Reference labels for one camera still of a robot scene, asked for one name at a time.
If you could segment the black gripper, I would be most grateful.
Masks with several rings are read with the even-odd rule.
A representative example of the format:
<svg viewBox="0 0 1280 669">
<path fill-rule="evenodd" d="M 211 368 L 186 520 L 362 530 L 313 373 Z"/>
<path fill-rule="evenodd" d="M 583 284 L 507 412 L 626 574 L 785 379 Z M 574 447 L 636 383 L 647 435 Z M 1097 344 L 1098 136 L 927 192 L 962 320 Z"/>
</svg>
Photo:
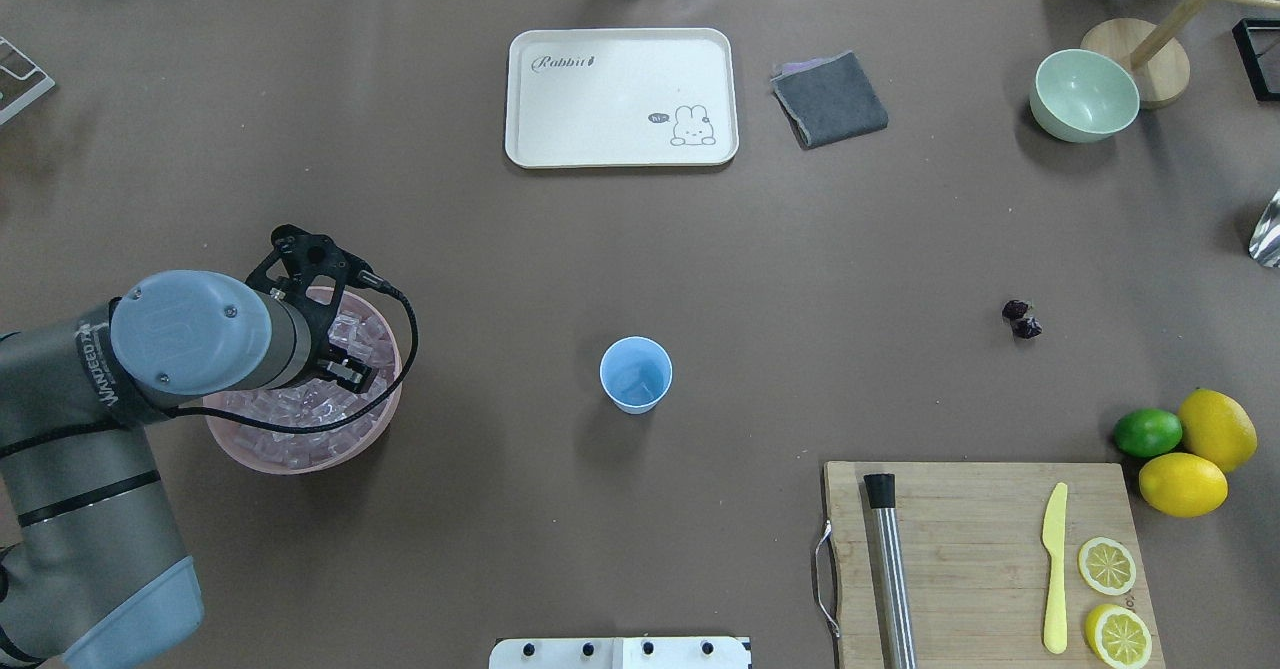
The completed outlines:
<svg viewBox="0 0 1280 669">
<path fill-rule="evenodd" d="M 352 358 L 330 342 L 330 330 L 347 289 L 384 290 L 387 281 L 366 260 L 339 248 L 329 235 L 280 224 L 270 235 L 271 251 L 246 278 L 268 297 L 270 310 L 283 310 L 293 347 L 268 388 L 293 388 L 324 379 L 352 394 L 366 394 L 378 368 Z"/>
</svg>

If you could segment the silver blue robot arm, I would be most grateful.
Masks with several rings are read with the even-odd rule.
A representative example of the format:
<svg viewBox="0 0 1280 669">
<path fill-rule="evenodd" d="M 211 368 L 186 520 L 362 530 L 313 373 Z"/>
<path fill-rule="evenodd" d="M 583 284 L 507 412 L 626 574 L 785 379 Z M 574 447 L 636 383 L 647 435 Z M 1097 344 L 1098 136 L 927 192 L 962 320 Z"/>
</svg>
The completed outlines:
<svg viewBox="0 0 1280 669">
<path fill-rule="evenodd" d="M 202 404 L 311 379 L 364 394 L 364 359 L 333 345 L 344 290 L 404 295 L 328 235 L 283 224 L 246 280 L 164 271 L 76 319 L 8 333 L 3 484 L 20 540 L 3 549 L 5 668 L 134 668 L 205 617 L 195 560 L 146 429 L 251 420 Z"/>
</svg>

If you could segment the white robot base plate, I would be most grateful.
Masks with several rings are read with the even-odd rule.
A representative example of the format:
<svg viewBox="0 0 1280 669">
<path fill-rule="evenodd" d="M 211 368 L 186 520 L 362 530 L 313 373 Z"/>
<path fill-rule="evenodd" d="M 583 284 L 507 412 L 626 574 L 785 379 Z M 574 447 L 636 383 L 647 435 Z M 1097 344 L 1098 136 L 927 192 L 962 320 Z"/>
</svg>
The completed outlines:
<svg viewBox="0 0 1280 669">
<path fill-rule="evenodd" d="M 508 638 L 497 642 L 489 668 L 751 668 L 748 638 L 634 636 Z"/>
</svg>

